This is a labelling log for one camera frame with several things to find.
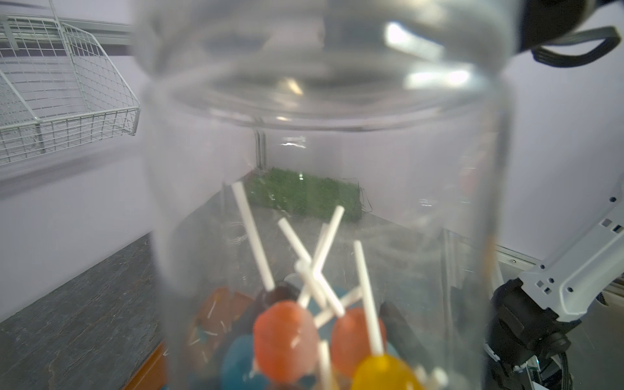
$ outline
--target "yellow lollipop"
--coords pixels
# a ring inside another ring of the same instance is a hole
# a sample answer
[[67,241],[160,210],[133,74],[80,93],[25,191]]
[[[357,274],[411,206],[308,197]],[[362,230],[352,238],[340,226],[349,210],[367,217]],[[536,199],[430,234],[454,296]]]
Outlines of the yellow lollipop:
[[390,355],[369,356],[358,367],[351,390],[423,390],[407,364]]

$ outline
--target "clear plastic jar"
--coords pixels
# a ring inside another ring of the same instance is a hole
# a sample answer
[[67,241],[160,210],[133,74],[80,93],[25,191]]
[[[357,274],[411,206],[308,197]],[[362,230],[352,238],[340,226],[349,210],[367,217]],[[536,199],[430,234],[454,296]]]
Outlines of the clear plastic jar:
[[[510,110],[498,73],[515,49],[516,6],[139,4],[135,53],[154,78],[142,120],[173,389],[322,388],[316,349],[275,352],[282,365],[307,364],[294,379],[267,368],[285,325],[275,320],[261,335],[258,318],[298,299],[304,268],[295,264],[313,270],[338,206],[324,267],[306,288],[320,278],[338,297],[363,287],[361,242],[385,353],[429,378],[441,368],[448,388],[478,387]],[[317,304],[313,295],[298,307],[314,318]],[[363,375],[339,361],[334,320],[302,329],[297,343],[308,333],[312,344],[328,340],[341,388]]]

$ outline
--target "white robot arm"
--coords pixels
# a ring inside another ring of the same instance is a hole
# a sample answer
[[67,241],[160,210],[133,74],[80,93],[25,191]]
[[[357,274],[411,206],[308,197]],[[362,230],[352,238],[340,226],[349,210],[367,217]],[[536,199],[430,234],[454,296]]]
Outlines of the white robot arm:
[[559,322],[581,318],[596,295],[624,273],[624,207],[617,197],[610,200],[615,206],[583,237],[519,276],[526,294],[557,313]]

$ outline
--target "black cable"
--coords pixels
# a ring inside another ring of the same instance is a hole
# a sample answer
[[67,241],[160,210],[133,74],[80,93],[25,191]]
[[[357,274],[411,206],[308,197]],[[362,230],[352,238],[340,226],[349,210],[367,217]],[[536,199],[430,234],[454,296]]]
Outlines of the black cable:
[[565,352],[559,354],[561,359],[561,390],[572,390],[572,376],[570,375],[570,365],[568,363],[568,355]]
[[602,41],[598,46],[594,47],[587,53],[579,56],[569,56],[548,50],[542,46],[535,47],[531,50],[533,58],[537,62],[541,62],[553,67],[577,67],[587,65],[597,59],[605,56],[611,50],[616,48],[621,41],[618,31],[613,26],[601,27],[586,31],[578,31],[558,38],[554,41],[546,43],[549,46],[571,46],[579,43],[590,41]]
[[546,365],[540,369],[540,374],[543,374],[544,371],[546,371],[546,369],[550,367],[550,363],[552,363],[552,359],[548,359],[548,363],[546,363]]

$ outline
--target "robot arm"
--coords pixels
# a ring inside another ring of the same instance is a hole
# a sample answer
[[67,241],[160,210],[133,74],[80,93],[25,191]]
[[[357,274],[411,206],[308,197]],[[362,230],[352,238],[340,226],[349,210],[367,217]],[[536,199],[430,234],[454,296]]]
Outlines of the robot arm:
[[564,353],[570,346],[566,334],[580,324],[596,295],[624,272],[621,197],[618,191],[600,218],[562,251],[496,289],[485,388],[526,388],[516,378],[519,367],[533,356],[544,361]]
[[519,279],[542,309],[552,309],[559,322],[572,322],[587,313],[596,295],[622,273],[624,207],[616,205],[562,256],[521,273]]

